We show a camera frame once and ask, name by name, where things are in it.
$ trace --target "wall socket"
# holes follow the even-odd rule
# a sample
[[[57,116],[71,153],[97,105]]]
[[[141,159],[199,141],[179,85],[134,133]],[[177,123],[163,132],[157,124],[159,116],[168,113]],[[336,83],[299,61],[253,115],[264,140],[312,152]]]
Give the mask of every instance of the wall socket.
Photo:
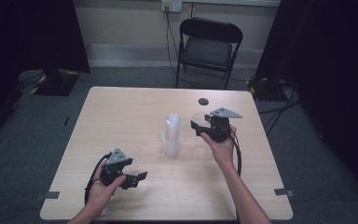
[[[182,12],[182,1],[161,0],[161,11]]]

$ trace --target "carpeted floor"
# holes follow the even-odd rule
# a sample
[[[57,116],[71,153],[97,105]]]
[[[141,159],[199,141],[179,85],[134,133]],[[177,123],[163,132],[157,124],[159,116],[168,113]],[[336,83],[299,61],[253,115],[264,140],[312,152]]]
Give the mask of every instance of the carpeted floor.
[[[244,80],[254,73],[255,69],[234,69],[228,89],[247,91]],[[23,95],[0,128],[0,223],[50,223],[39,216],[43,202],[37,196],[49,189],[91,87],[173,88],[175,81],[170,67],[93,67],[91,74],[81,74],[69,96],[32,95],[39,74],[21,74]],[[223,86],[221,77],[193,71],[183,79],[207,86],[180,82],[180,88]],[[289,96],[291,88],[284,90]],[[284,104],[256,102],[260,112]],[[261,115],[266,130],[271,128],[275,114]],[[294,217],[284,223],[358,223],[358,184],[315,127],[314,120],[298,104],[282,113],[268,135],[283,184],[296,194],[290,198]]]

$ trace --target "wall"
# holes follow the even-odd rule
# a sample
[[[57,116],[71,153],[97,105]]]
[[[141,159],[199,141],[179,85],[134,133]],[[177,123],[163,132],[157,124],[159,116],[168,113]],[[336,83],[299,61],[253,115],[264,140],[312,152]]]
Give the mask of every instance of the wall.
[[[91,60],[92,57],[101,57],[96,56],[96,48],[106,44],[117,54],[121,50],[129,52],[126,49],[137,51],[136,48],[139,48],[142,52],[151,49],[154,54],[145,55],[149,60],[167,60],[167,17],[160,10],[160,0],[75,0],[75,5],[84,41],[92,44],[90,48],[93,49],[89,49]],[[169,18],[176,45],[179,42],[180,22],[191,17],[191,14],[193,17],[229,21],[238,25],[244,39],[236,64],[256,66],[266,45],[276,11],[276,7],[184,2],[183,12],[170,13]],[[171,34],[169,39],[173,52]]]

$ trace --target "hand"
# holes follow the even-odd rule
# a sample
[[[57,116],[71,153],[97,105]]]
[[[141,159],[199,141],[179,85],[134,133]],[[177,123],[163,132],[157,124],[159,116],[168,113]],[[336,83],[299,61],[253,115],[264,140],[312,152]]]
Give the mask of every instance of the hand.
[[[235,137],[237,128],[230,125],[231,137]],[[220,169],[233,168],[233,149],[234,143],[230,138],[221,143],[216,143],[207,133],[201,133],[201,138],[209,145],[212,150],[213,157],[219,165]]]
[[[101,162],[95,172],[93,180],[99,179],[106,160]],[[126,176],[121,175],[113,181],[109,186],[105,186],[100,180],[92,184],[89,191],[89,199],[84,208],[69,223],[91,223],[91,221],[99,216],[115,194],[116,189],[124,182]]]

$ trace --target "wooden table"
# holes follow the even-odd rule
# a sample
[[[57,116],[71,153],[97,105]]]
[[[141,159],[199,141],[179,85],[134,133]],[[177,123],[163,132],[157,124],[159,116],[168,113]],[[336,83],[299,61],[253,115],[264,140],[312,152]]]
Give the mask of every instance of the wooden table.
[[[199,98],[209,100],[200,105]],[[270,219],[290,219],[283,184],[252,95],[247,91],[205,91],[94,87],[62,157],[40,216],[70,219],[84,205],[84,188],[97,161],[119,147],[132,165],[125,174],[147,171],[136,189],[118,189],[101,220],[232,220],[235,206],[208,145],[190,127],[196,113],[225,107],[243,115],[230,119],[237,127],[242,155],[242,179]],[[181,116],[183,148],[178,157],[162,151],[165,116]]]

